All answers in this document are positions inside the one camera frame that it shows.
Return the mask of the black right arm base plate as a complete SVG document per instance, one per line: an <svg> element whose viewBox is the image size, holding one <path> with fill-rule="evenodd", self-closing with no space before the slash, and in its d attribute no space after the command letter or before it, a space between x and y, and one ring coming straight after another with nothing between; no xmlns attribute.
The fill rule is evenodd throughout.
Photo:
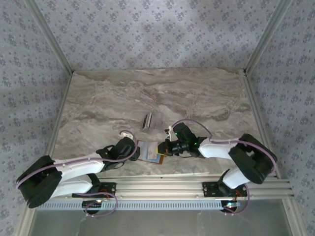
<svg viewBox="0 0 315 236"><path fill-rule="evenodd" d="M244 184L235 189L229 188L223 182L203 182L201 184L204 197L247 197L248 193Z"/></svg>

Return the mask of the aluminium corner post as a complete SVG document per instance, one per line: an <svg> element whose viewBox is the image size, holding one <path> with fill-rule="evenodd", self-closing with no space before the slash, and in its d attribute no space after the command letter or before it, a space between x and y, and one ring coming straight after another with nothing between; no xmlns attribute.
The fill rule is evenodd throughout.
<svg viewBox="0 0 315 236"><path fill-rule="evenodd" d="M50 29L48 22L46 21L44 15L42 14L36 0L23 0L27 8L29 9L34 20L38 24L41 32L43 33L46 41L54 52L55 56L59 60L63 69L69 74L72 75L73 69L71 68L70 63L68 62L65 54L63 53L57 38L54 36L52 30Z"/></svg>
<svg viewBox="0 0 315 236"><path fill-rule="evenodd" d="M292 4L293 0L279 0L273 14L266 25L261 37L259 38L258 44L256 45L253 53L251 54L245 68L244 74L246 76L251 75L263 52L265 51L268 43L270 42L273 34L280 25L283 17L285 16L288 8Z"/></svg>

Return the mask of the black controller board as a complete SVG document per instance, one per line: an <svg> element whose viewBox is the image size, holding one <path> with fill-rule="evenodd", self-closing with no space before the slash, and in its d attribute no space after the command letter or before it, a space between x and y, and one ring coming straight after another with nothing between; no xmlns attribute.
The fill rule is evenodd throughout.
<svg viewBox="0 0 315 236"><path fill-rule="evenodd" d="M100 211L102 207L102 201L101 200L83 201L81 207L83 212L87 212L88 214L96 214Z"/></svg>
<svg viewBox="0 0 315 236"><path fill-rule="evenodd" d="M241 203L238 201L221 201L223 209L221 210L224 213L233 213L241 206Z"/></svg>

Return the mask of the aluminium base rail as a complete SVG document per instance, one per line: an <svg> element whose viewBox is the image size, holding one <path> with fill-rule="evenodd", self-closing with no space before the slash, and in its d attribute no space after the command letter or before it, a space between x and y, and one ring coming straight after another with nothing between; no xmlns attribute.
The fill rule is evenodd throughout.
<svg viewBox="0 0 315 236"><path fill-rule="evenodd" d="M178 175L150 175L104 177L101 182L115 182L119 200L196 200L204 199L202 183L217 181L218 174L196 173ZM247 184L250 199L293 199L289 180L270 176L263 184Z"/></svg>

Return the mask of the white VIP credit card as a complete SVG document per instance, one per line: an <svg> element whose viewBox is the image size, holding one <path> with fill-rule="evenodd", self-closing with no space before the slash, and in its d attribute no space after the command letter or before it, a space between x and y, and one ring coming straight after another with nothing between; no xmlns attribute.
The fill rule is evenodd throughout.
<svg viewBox="0 0 315 236"><path fill-rule="evenodd" d="M151 143L148 145L147 160L156 160L156 159L157 159L157 144Z"/></svg>

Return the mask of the aluminium side rail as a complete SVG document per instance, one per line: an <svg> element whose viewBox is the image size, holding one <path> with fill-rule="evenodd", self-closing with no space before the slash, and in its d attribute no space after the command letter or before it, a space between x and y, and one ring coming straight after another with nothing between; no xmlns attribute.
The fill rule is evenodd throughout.
<svg viewBox="0 0 315 236"><path fill-rule="evenodd" d="M58 133L59 133L60 123L61 123L61 119L62 119L62 113L63 113L65 101L67 98L67 94L69 91L72 75L73 75L73 72L71 73L71 75L67 79L65 91L63 93L62 101L61 101L61 104L59 107L59 112L58 112L58 115L56 118L56 122L54 124L53 133L51 135L51 138L50 138L48 145L47 145L47 148L45 150L45 153L44 153L45 155L52 156L52 154L54 152L56 140L57 140ZM17 228L15 229L13 236L28 236L29 235L35 212L36 212L36 208L28 208L27 205L24 206L22 214L19 217L19 222L17 224Z"/></svg>
<svg viewBox="0 0 315 236"><path fill-rule="evenodd" d="M266 127L264 125L263 116L262 116L261 111L259 109L258 100L257 100L257 98L255 96L251 80L248 78L245 69L243 69L242 72L244 74L245 88L246 88L246 91L247 91L247 94L248 94L248 98L249 98L249 101L250 101L250 104L251 104L253 116L255 118L255 122L256 122L258 131L259 131L259 135L260 135L261 141L268 149L270 149L273 153L275 153L275 151L272 149L271 141L269 139Z"/></svg>

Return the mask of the brown leather card holder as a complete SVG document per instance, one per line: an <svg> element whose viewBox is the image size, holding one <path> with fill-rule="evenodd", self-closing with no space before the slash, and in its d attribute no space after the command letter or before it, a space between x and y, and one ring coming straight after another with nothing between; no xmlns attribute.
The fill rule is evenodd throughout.
<svg viewBox="0 0 315 236"><path fill-rule="evenodd" d="M155 163L155 164L162 164L163 159L164 159L164 155L160 155L160 154L158 154L158 152L157 152L157 159L156 160L147 160L148 145L151 143L156 143L157 147L158 147L157 142L138 141L138 147L141 147L141 152L140 152L141 156L138 158L138 160L146 161L146 162L150 162L150 163Z"/></svg>

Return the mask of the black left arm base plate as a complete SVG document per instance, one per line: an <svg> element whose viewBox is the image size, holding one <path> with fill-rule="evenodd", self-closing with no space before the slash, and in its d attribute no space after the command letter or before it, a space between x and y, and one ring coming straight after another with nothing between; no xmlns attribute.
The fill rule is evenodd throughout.
<svg viewBox="0 0 315 236"><path fill-rule="evenodd" d="M87 197L87 198L111 198L109 195L116 193L116 183L115 182L101 182L98 184L93 184L92 187L86 192L87 195L80 195L73 193L73 198Z"/></svg>

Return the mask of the stack of credit cards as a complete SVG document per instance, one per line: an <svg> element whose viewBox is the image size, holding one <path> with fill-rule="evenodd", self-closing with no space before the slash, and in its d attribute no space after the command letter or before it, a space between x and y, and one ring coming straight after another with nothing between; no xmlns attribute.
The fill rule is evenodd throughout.
<svg viewBox="0 0 315 236"><path fill-rule="evenodd" d="M152 129L153 128L153 113L149 112L144 116L143 123L142 123L142 129Z"/></svg>

